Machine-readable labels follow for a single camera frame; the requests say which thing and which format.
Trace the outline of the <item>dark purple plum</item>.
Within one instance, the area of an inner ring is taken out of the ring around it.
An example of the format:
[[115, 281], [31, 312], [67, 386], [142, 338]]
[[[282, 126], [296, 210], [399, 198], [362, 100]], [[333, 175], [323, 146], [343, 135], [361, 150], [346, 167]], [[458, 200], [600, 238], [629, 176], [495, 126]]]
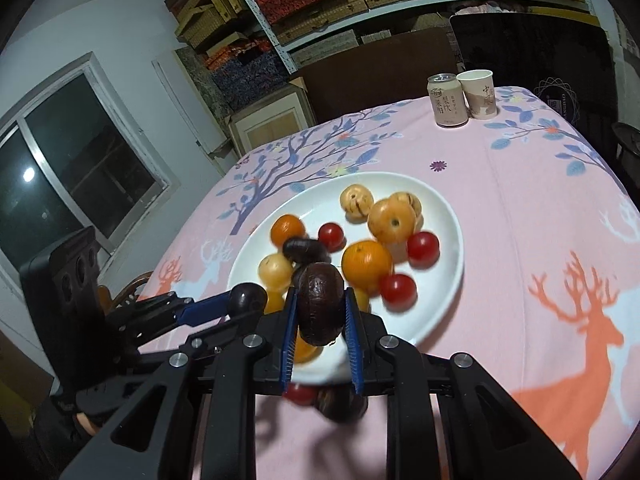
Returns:
[[265, 310], [268, 294], [262, 286], [255, 283], [235, 285], [229, 292], [228, 315], [230, 318]]

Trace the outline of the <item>paper cup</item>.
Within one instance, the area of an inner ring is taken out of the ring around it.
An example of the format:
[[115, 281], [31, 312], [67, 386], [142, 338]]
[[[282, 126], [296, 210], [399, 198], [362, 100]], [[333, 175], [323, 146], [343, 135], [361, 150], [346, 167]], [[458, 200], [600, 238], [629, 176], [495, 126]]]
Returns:
[[457, 74], [471, 115], [476, 119], [490, 119], [498, 114], [491, 70], [466, 70]]

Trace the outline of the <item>black chair back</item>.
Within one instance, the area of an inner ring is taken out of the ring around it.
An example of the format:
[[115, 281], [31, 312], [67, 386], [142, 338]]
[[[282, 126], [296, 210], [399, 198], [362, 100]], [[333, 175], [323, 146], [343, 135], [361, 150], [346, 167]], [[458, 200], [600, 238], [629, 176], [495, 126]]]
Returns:
[[450, 25], [468, 70], [491, 70], [497, 86], [530, 90], [614, 162], [615, 68], [602, 28], [523, 13], [460, 14]]

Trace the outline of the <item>red cherry tomato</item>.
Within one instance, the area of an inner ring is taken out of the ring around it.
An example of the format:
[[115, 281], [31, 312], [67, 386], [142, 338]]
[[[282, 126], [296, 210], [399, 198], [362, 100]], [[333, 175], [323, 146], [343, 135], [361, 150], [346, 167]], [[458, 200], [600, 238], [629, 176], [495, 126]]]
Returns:
[[412, 234], [406, 243], [409, 263], [415, 268], [429, 268], [440, 255], [439, 239], [433, 232], [420, 231]]
[[318, 229], [318, 241], [329, 251], [338, 252], [346, 243], [342, 227], [335, 222], [326, 222]]
[[383, 276], [378, 282], [378, 290], [386, 307], [396, 312], [410, 309], [418, 298], [416, 283], [407, 274]]
[[317, 401], [318, 388], [291, 382], [282, 396], [296, 405], [311, 406]]

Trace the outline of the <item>pale striped pepino melon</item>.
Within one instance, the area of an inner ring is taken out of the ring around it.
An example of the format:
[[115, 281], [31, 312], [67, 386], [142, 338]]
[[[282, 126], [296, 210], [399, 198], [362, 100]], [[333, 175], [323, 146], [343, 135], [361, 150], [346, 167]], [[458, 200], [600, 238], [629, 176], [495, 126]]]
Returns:
[[416, 217], [413, 232], [420, 231], [423, 226], [422, 204], [420, 200], [414, 194], [404, 191], [393, 193], [390, 196], [390, 199], [398, 200], [398, 202], [403, 202], [411, 207], [414, 216]]

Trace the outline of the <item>orange striped pepino melon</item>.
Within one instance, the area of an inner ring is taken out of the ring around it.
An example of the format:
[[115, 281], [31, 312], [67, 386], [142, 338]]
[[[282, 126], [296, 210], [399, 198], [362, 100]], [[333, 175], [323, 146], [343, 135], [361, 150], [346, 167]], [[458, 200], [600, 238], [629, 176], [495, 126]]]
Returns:
[[368, 215], [368, 229], [382, 244], [405, 243], [416, 226], [413, 208], [396, 198], [378, 200]]

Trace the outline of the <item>small speckled yellow melon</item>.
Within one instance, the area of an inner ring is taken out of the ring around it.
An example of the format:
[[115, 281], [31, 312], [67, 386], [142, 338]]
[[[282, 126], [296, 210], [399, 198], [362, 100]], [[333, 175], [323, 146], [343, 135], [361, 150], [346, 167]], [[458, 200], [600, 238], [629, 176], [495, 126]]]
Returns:
[[341, 192], [340, 205], [349, 221], [359, 222], [369, 217], [374, 198], [364, 185], [352, 184]]

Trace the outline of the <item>pink deer tablecloth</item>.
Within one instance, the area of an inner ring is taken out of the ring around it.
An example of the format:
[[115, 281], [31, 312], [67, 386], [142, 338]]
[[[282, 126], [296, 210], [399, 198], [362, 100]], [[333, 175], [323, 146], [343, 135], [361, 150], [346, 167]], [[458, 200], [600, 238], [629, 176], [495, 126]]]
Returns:
[[145, 296], [226, 290], [240, 249], [274, 208], [367, 171], [442, 194], [463, 235], [456, 298], [419, 344], [464, 351], [520, 400], [587, 479], [639, 421], [639, 215], [591, 145], [518, 87], [499, 113], [436, 125], [428, 99], [381, 105], [251, 151], [171, 243]]

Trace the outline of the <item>small yellow fruit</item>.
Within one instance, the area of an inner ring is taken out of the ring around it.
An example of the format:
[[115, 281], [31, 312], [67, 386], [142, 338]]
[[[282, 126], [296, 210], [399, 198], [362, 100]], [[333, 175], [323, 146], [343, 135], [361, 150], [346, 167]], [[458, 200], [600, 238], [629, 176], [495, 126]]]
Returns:
[[369, 295], [364, 290], [361, 290], [359, 288], [354, 289], [354, 294], [358, 309], [362, 312], [370, 312], [371, 305]]

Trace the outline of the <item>dark purple mangosteen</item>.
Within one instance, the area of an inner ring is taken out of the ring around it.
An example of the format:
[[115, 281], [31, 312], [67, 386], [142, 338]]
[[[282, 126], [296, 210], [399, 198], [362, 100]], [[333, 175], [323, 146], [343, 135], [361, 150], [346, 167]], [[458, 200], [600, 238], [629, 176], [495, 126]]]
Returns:
[[349, 385], [322, 388], [314, 400], [314, 408], [337, 424], [351, 424], [362, 419], [368, 406], [368, 399], [357, 394]]
[[331, 262], [331, 255], [326, 246], [314, 238], [293, 236], [284, 242], [282, 254], [298, 266]]
[[299, 275], [296, 318], [307, 344], [323, 347], [337, 338], [345, 326], [345, 284], [335, 266], [311, 263]]

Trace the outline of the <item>sliding glass window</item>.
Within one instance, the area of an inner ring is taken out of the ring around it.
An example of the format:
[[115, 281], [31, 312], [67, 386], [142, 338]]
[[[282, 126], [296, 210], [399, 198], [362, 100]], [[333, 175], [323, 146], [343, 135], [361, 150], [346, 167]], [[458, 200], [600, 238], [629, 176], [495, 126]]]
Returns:
[[112, 261], [168, 189], [167, 170], [86, 53], [37, 84], [1, 118], [1, 270], [91, 226]]

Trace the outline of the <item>orange yellow tomato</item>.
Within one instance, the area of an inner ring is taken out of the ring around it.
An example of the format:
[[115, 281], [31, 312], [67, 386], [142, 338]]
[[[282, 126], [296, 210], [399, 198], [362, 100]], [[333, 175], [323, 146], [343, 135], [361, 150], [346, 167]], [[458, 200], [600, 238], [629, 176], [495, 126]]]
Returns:
[[294, 363], [304, 364], [314, 360], [323, 350], [323, 347], [317, 347], [304, 341], [300, 334], [297, 334], [295, 341]]

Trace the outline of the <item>cardboard box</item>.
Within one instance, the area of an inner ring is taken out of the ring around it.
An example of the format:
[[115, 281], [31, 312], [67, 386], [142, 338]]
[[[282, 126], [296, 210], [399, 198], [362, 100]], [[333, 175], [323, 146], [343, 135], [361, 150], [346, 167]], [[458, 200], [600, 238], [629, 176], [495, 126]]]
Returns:
[[240, 157], [317, 123], [302, 77], [231, 114], [227, 122]]

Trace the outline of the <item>yellow orange fruit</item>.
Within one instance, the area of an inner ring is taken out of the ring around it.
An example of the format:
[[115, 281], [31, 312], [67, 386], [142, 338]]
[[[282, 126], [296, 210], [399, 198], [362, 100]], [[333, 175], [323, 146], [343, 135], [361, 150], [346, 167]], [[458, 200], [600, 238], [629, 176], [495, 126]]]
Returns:
[[264, 309], [265, 314], [282, 311], [285, 304], [285, 296], [283, 292], [277, 290], [268, 290], [267, 303]]

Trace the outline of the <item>pale yellow round fruit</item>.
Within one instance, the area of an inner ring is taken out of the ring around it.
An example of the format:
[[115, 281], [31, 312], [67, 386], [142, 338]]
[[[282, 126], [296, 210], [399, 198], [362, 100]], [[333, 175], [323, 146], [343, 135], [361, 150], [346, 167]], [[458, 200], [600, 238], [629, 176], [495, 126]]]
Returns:
[[293, 276], [292, 263], [280, 252], [265, 256], [258, 264], [258, 278], [268, 290], [283, 292], [291, 284]]

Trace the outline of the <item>large orange mandarin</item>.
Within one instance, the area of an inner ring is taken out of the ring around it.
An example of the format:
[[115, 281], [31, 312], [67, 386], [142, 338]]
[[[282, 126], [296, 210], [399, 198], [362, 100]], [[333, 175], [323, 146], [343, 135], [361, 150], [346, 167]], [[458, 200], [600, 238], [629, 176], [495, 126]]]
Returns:
[[378, 282], [393, 273], [394, 260], [390, 251], [376, 240], [360, 240], [344, 250], [341, 270], [349, 285], [376, 296]]

